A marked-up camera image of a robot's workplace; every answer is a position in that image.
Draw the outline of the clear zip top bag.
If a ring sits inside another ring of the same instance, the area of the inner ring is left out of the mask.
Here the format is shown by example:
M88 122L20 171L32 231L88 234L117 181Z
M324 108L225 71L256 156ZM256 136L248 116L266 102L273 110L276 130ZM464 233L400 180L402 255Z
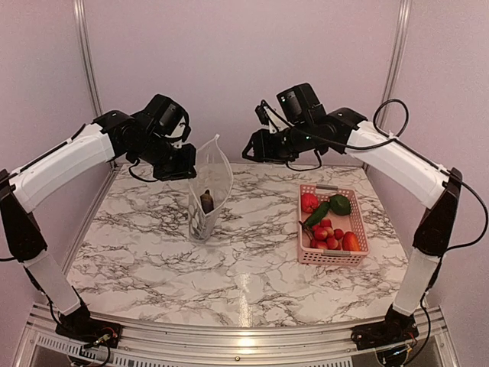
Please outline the clear zip top bag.
M230 197L234 177L232 167L224 151L219 147L220 135L207 141L196 152L196 177L189 180L189 236L205 242L212 234L217 219ZM215 209L205 214L200 196L210 190Z

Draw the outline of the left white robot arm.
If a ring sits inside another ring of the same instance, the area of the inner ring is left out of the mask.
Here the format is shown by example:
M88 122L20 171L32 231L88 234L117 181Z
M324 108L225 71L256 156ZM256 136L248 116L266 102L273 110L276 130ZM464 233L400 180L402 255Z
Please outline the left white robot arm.
M84 125L72 138L13 172L1 172L1 218L11 259L21 263L78 339L96 334L96 322L47 251L33 211L52 193L98 164L125 157L152 165L155 180L194 178L196 149L185 109L170 104L127 115L110 111Z

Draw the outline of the green pepper toy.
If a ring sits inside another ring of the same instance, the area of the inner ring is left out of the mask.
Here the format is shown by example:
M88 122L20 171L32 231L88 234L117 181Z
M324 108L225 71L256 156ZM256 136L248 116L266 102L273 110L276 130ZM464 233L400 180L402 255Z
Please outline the green pepper toy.
M341 194L329 197L330 210L337 216L348 216L351 214L350 200Z

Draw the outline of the red tomato toy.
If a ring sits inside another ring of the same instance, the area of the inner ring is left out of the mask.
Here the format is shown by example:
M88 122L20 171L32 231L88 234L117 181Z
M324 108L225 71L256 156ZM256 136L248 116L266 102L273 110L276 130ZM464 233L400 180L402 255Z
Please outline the red tomato toy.
M304 193L300 197L300 207L304 213L313 213L319 206L319 201L316 195L312 193Z

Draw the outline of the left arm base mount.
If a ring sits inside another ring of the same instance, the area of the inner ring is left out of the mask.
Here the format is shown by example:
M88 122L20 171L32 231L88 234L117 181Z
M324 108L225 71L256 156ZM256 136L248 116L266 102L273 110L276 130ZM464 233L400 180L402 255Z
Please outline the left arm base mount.
M58 322L56 327L56 333L58 335L78 340L85 344L94 344L96 340L108 335L109 339L104 344L111 349L115 349L118 346L121 332L121 324L95 319L78 322L75 325Z

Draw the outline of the purple eggplant toy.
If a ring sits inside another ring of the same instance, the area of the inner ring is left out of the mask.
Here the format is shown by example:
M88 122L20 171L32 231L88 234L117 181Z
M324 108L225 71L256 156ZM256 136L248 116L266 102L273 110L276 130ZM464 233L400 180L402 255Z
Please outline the purple eggplant toy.
M215 209L214 199L210 193L210 190L205 190L205 192L199 197L202 207L202 211L207 214Z

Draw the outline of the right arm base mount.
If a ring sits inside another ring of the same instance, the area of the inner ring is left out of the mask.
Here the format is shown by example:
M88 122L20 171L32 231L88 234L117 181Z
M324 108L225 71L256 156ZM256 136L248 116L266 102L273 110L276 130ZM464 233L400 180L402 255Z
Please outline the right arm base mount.
M351 340L358 350L388 346L406 340L416 339L419 331L414 321L402 324L397 321L381 321L354 326Z

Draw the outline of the pink plastic basket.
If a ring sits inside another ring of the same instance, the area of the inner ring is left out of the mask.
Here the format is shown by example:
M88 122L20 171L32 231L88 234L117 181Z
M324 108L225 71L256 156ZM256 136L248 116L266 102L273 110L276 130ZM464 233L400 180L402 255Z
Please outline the pink plastic basket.
M339 216L330 209L325 215L325 219L332 221L333 229L342 229L344 232L353 232L358 239L359 251L333 250L323 248L313 248L311 245L312 238L301 226L310 213L305 213L301 209L303 194L315 195L319 203L329 200L329 197L335 194L341 194L348 198L351 204L351 213L345 216ZM332 266L356 266L370 252L364 221L361 215L358 198L353 190L347 188L320 185L320 184L300 184L299 185L299 203L298 203L298 243L297 259L300 263L311 265L332 265Z

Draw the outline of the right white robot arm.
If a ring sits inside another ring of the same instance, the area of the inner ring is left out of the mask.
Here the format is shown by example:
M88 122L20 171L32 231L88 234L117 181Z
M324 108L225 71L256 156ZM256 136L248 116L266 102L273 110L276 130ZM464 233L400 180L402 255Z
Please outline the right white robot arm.
M413 240L413 251L400 289L378 335L387 343L408 330L411 317L434 278L449 247L461 188L461 173L444 174L394 136L381 134L368 119L350 108L295 115L292 126L278 132L262 128L241 153L253 162L286 164L305 151L333 149L372 166L417 198L426 211Z

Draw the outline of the red cherry bunch toy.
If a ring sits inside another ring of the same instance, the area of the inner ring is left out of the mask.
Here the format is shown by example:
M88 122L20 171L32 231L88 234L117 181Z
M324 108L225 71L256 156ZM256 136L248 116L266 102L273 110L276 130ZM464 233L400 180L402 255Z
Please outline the red cherry bunch toy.
M330 219L322 219L319 224L312 227L302 224L303 233L309 240L309 247L321 250L342 250L342 241L345 232L342 229L333 229Z

